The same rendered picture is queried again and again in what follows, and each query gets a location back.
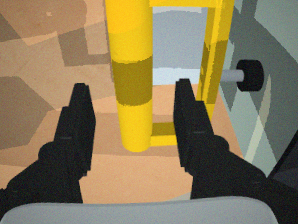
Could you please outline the grey metal base plate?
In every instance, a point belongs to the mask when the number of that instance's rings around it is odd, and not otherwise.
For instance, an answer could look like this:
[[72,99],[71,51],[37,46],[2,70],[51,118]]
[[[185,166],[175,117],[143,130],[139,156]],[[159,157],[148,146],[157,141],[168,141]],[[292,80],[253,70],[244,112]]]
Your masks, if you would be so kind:
[[208,7],[153,7],[153,85],[198,84]]

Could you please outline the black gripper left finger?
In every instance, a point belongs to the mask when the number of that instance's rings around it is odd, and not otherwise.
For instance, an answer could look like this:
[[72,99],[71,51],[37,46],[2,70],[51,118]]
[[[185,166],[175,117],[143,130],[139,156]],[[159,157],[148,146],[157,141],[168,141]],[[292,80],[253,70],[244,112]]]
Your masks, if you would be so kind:
[[0,221],[7,211],[24,204],[83,203],[79,180],[91,170],[95,127],[89,86],[75,83],[54,140],[40,148],[38,160],[0,189]]

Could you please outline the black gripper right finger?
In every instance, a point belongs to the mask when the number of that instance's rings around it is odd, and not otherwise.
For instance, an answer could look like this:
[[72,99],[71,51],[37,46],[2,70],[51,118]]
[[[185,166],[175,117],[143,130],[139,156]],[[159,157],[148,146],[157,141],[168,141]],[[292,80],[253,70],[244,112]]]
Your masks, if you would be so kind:
[[254,198],[269,205],[278,224],[298,224],[298,190],[266,178],[229,151],[227,140],[214,135],[205,103],[196,101],[189,78],[175,82],[173,123],[180,166],[193,176],[190,200],[228,193]]

